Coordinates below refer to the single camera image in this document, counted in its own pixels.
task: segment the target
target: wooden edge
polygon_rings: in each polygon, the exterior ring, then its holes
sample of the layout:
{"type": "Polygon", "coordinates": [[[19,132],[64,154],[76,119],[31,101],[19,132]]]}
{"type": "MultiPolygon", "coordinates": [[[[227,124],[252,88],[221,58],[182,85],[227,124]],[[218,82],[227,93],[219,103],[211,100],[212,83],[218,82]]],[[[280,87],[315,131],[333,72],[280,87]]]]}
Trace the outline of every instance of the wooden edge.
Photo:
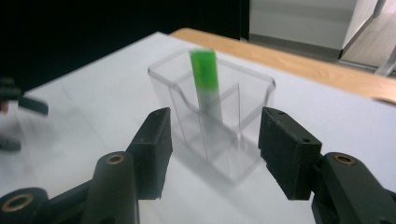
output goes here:
{"type": "Polygon", "coordinates": [[[396,104],[396,80],[391,78],[379,77],[340,65],[243,43],[228,37],[190,28],[177,30],[171,36],[255,63],[271,66],[344,91],[396,104]]]}

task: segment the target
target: transparent box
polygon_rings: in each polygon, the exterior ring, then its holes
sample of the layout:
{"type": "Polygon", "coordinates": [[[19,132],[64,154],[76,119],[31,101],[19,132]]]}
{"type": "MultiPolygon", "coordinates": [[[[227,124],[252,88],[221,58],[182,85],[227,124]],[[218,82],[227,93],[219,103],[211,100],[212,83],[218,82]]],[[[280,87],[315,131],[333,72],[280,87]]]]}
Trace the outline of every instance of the transparent box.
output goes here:
{"type": "Polygon", "coordinates": [[[160,103],[171,107],[172,137],[232,181],[245,177],[261,160],[257,147],[262,107],[275,89],[273,78],[217,55],[219,96],[210,106],[220,118],[200,111],[190,51],[182,49],[148,68],[160,103]]]}

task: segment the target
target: white table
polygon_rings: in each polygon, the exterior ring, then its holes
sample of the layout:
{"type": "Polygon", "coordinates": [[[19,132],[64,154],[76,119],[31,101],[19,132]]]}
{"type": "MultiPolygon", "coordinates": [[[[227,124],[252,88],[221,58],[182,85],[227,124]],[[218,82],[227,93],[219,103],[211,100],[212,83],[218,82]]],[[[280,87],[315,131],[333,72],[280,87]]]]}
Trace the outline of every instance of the white table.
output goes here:
{"type": "MultiPolygon", "coordinates": [[[[162,107],[149,65],[190,47],[154,34],[30,91],[49,103],[46,119],[12,105],[0,117],[0,133],[19,137],[22,151],[0,152],[0,195],[40,187],[53,197],[92,178],[96,161],[125,150],[149,112],[162,107]]],[[[277,87],[270,106],[322,141],[322,153],[357,157],[385,188],[396,191],[395,107],[219,56],[272,76],[277,87]]],[[[141,223],[315,223],[310,202],[289,202],[264,163],[242,183],[230,185],[178,142],[174,149],[163,197],[140,201],[141,223]]]]}

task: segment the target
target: green object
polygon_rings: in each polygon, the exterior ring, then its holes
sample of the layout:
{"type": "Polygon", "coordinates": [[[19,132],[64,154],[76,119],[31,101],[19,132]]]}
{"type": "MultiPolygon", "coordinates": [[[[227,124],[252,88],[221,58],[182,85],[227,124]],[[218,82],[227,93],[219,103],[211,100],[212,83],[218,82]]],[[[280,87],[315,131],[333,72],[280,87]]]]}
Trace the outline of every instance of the green object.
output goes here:
{"type": "Polygon", "coordinates": [[[201,90],[218,90],[218,71],[216,53],[211,49],[192,50],[190,52],[195,87],[201,90]]]}

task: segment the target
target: table surface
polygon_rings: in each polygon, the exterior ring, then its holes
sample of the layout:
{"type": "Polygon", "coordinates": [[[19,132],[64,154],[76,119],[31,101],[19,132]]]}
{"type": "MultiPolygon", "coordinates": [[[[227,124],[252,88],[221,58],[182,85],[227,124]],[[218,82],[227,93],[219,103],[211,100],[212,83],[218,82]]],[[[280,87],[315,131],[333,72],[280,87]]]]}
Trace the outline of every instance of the table surface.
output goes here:
{"type": "Polygon", "coordinates": [[[374,76],[373,74],[340,65],[255,46],[228,37],[189,28],[175,31],[171,36],[231,54],[235,57],[265,64],[344,91],[350,91],[370,98],[388,100],[396,104],[396,80],[393,78],[374,76]]]}
{"type": "MultiPolygon", "coordinates": [[[[53,197],[91,179],[97,160],[125,150],[146,116],[164,106],[148,67],[198,47],[153,34],[28,92],[48,102],[49,116],[11,105],[0,117],[0,133],[22,144],[20,153],[0,152],[0,195],[39,187],[53,197]]],[[[351,154],[396,190],[393,106],[229,54],[218,57],[271,76],[276,89],[269,106],[322,141],[322,153],[351,154]]],[[[173,144],[163,197],[139,202],[141,223],[315,223],[310,202],[289,202],[263,162],[231,184],[176,139],[173,144]]]]}

